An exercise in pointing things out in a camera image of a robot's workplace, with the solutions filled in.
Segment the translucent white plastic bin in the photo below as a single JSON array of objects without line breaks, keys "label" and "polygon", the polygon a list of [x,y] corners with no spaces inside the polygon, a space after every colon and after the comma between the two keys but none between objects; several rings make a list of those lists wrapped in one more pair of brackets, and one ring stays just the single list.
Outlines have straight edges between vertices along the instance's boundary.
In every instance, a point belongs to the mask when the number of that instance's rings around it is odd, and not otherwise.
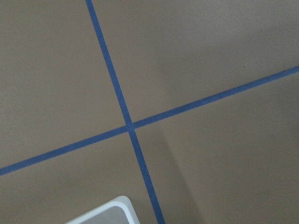
[{"label": "translucent white plastic bin", "polygon": [[118,196],[115,199],[67,222],[67,224],[139,224],[130,199]]}]

